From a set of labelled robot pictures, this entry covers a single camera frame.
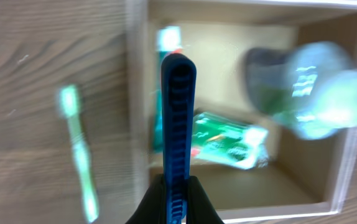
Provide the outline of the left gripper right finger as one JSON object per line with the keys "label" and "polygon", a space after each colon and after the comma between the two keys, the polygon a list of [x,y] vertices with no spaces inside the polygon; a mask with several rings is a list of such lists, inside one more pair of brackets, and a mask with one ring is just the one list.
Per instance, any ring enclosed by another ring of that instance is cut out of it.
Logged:
{"label": "left gripper right finger", "polygon": [[188,179],[186,224],[224,224],[195,176]]}

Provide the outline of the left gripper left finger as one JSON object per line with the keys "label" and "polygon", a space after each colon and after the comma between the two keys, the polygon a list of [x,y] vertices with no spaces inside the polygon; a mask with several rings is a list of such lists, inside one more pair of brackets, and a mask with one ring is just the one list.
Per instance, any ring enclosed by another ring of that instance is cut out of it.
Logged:
{"label": "left gripper left finger", "polygon": [[164,175],[158,174],[126,224],[166,224],[165,195]]}

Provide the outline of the green soap packet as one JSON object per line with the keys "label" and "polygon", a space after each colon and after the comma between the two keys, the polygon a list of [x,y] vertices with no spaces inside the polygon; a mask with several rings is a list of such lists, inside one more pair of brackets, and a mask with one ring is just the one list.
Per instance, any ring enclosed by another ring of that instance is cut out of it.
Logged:
{"label": "green soap packet", "polygon": [[243,170],[264,167],[269,162],[264,145],[268,134],[267,129],[255,124],[200,113],[193,117],[191,155]]}

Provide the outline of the green white toothbrush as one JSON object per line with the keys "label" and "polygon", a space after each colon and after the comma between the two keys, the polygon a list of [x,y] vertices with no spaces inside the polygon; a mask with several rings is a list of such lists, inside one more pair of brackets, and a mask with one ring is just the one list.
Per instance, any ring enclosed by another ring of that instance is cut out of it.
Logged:
{"label": "green white toothbrush", "polygon": [[99,217],[100,208],[96,187],[91,173],[91,153],[81,122],[81,101],[78,86],[69,84],[61,87],[58,105],[67,123],[72,158],[81,187],[83,214],[87,223]]}

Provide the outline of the blue disposable razor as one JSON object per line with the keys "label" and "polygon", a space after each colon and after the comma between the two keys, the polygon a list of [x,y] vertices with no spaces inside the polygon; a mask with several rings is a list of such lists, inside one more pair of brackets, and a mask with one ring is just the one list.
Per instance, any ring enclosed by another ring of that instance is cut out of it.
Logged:
{"label": "blue disposable razor", "polygon": [[162,62],[166,224],[180,223],[187,214],[187,181],[190,170],[196,76],[195,64],[183,54],[170,54]]}

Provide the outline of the clear bottle dark liquid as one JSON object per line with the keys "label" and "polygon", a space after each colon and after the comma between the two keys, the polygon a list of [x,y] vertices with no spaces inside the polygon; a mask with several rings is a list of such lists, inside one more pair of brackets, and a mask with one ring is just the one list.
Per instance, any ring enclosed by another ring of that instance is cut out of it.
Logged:
{"label": "clear bottle dark liquid", "polygon": [[333,42],[253,48],[244,58],[244,84],[255,109],[301,139],[357,127],[357,67]]}

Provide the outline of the teal toothpaste tube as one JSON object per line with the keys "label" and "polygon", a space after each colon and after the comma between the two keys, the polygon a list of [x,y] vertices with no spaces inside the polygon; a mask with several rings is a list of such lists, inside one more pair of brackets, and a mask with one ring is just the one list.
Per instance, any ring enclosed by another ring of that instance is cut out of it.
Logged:
{"label": "teal toothpaste tube", "polygon": [[163,151],[163,124],[162,124],[162,87],[161,87],[161,65],[166,56],[182,51],[181,30],[179,26],[167,26],[159,30],[156,35],[157,47],[157,84],[156,84],[156,106],[154,116],[153,151]]}

